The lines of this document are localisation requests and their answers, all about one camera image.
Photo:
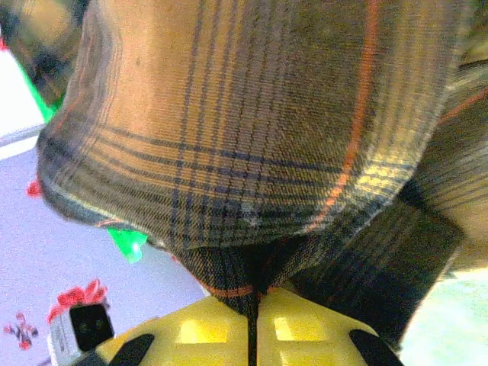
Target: green plastic piece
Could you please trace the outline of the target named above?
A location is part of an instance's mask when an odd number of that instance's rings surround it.
[[[147,235],[129,230],[107,229],[107,231],[129,263],[138,262],[143,257],[140,247],[146,242]]]
[[[30,94],[36,101],[37,107],[39,108],[43,116],[44,122],[48,124],[63,103],[63,98],[59,99],[50,106],[47,105],[40,96],[36,87],[30,81],[25,71],[22,69],[22,67],[20,65],[18,65],[18,67],[24,75],[24,80],[27,83]],[[115,245],[117,245],[117,247],[122,252],[122,254],[124,254],[126,260],[129,263],[135,263],[143,257],[143,253],[141,252],[140,247],[146,242],[147,235],[138,233],[137,231],[129,230],[108,229],[108,232],[112,236],[112,239],[115,241]]]

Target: red decoration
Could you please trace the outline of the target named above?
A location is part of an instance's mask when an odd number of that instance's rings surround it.
[[[19,324],[8,324],[3,327],[3,333],[12,334],[18,340],[18,346],[22,351],[28,350],[32,346],[32,338],[36,338],[39,335],[37,328],[25,321],[23,313],[15,314],[15,318]]]
[[[75,307],[77,305],[101,303],[108,308],[109,306],[105,296],[106,293],[107,288],[105,286],[100,286],[100,281],[98,279],[90,282],[85,289],[76,286],[58,296],[58,304],[51,308],[49,315],[47,316],[47,322],[51,324],[53,319],[58,315],[69,310],[70,307]]]
[[[3,40],[3,37],[0,37],[0,51],[6,51],[7,49],[7,44]]]
[[[29,341],[23,341],[18,344],[22,351],[29,349],[32,346],[32,343]]]
[[[38,198],[42,196],[43,192],[40,189],[40,184],[39,181],[36,179],[32,183],[29,184],[29,187],[27,187],[27,196],[32,197],[32,198]]]

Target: plaid shirt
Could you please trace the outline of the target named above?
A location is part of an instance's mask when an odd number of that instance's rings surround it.
[[[291,279],[397,346],[461,240],[486,242],[483,3],[0,4],[41,94],[67,88],[47,203],[148,233],[250,320]]]

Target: black lens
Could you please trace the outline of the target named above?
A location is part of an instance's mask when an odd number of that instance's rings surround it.
[[[69,316],[75,330],[79,349],[90,351],[114,336],[114,330],[105,308],[100,305],[72,307]]]

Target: yellow plastic object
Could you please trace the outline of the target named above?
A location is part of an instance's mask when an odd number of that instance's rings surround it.
[[[109,363],[122,344],[145,333],[155,339],[140,366],[247,365],[247,318],[213,297],[151,319],[99,345],[97,353]]]
[[[258,366],[368,366],[349,331],[365,324],[277,289],[258,316]],[[151,319],[96,349],[109,364],[125,342],[153,334],[140,366],[246,366],[248,321],[213,297]]]
[[[262,299],[258,366],[368,366],[349,338],[365,324],[283,289]]]

